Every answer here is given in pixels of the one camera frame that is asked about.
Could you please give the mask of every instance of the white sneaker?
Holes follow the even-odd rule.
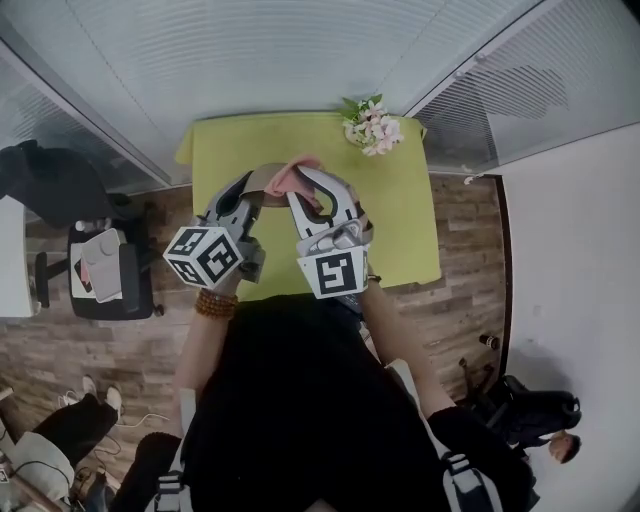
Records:
[[[85,395],[93,395],[98,398],[98,388],[96,388],[96,383],[88,375],[82,377],[82,391]]]
[[[122,395],[120,391],[113,386],[109,386],[105,403],[118,412],[118,420],[120,420],[120,413],[122,412]]]

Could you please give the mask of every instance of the table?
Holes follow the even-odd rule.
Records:
[[[0,199],[0,317],[35,314],[29,290],[24,206],[5,196]]]
[[[386,155],[367,157],[343,135],[331,112],[259,114],[194,123],[176,160],[191,164],[194,213],[233,178],[301,154],[317,156],[326,170],[351,183],[375,226],[370,261],[384,286],[427,283],[440,277],[438,240],[422,146],[423,128],[399,118],[405,140]],[[238,295],[256,300],[308,293],[298,267],[298,235],[288,208],[263,208],[251,231],[267,258],[260,283],[242,282]]]

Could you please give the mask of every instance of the beaded bracelet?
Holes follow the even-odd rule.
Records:
[[[236,310],[238,297],[225,297],[202,289],[196,300],[195,310],[209,318],[231,318]]]

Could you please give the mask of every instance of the office chair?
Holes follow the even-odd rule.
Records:
[[[459,364],[467,383],[467,397],[459,404],[473,411],[498,434],[512,431],[517,437],[519,432],[526,431],[530,435],[546,435],[574,428],[582,418],[580,401],[568,391],[531,391],[513,375],[502,375],[484,391],[486,375],[493,371],[485,367],[482,383],[473,386],[466,363],[461,360]]]
[[[153,303],[149,266],[161,255],[150,248],[146,213],[123,194],[108,194],[91,164],[69,149],[43,149],[30,140],[0,151],[0,198],[13,197],[54,228],[69,227],[67,258],[47,264],[47,254],[36,256],[36,296],[49,307],[49,279],[69,271],[69,290],[74,313],[91,320],[134,320],[164,313]],[[125,234],[120,246],[122,299],[98,303],[74,297],[70,254],[74,244],[82,244],[101,231],[85,233],[75,229],[76,221],[110,218],[113,227]]]

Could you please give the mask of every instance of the black pants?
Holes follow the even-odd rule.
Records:
[[[55,444],[71,466],[84,459],[118,421],[116,410],[90,394],[57,410],[33,431]]]

